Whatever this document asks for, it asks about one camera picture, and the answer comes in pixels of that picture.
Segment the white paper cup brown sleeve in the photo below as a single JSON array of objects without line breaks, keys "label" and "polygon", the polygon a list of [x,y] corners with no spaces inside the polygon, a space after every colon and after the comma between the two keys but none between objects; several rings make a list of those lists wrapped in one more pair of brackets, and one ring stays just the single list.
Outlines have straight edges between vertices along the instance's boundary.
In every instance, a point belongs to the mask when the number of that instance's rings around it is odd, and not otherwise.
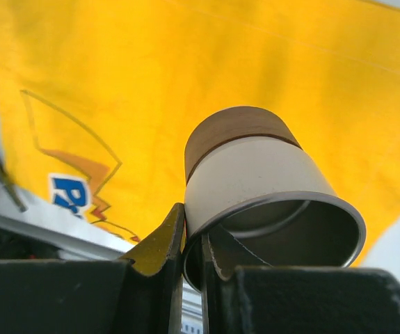
[{"label": "white paper cup brown sleeve", "polygon": [[262,264],[347,267],[366,227],[276,114],[235,106],[212,114],[184,151],[184,277],[201,286],[201,239],[222,232]]}]

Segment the yellow printed cloth mat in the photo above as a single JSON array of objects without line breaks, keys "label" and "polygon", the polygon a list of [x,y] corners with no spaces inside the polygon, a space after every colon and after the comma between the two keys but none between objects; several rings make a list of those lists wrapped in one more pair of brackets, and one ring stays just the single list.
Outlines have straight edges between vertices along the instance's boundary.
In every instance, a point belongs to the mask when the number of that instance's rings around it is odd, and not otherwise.
[{"label": "yellow printed cloth mat", "polygon": [[0,1],[0,154],[28,210],[127,250],[184,192],[215,111],[279,115],[400,258],[400,1]]}]

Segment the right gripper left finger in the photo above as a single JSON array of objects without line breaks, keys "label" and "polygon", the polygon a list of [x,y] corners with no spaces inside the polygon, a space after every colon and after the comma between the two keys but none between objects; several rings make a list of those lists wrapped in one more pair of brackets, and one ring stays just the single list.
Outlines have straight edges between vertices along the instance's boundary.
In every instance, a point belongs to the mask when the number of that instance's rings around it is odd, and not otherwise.
[{"label": "right gripper left finger", "polygon": [[112,260],[63,260],[0,229],[0,333],[178,333],[184,206]]}]

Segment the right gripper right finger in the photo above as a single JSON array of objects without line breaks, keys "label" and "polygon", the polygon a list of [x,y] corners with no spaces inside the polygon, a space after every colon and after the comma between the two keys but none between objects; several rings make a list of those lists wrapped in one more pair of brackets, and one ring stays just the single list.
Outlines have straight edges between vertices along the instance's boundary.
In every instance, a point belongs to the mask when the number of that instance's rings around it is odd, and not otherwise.
[{"label": "right gripper right finger", "polygon": [[206,333],[400,333],[400,284],[386,271],[266,267],[222,228],[201,253]]}]

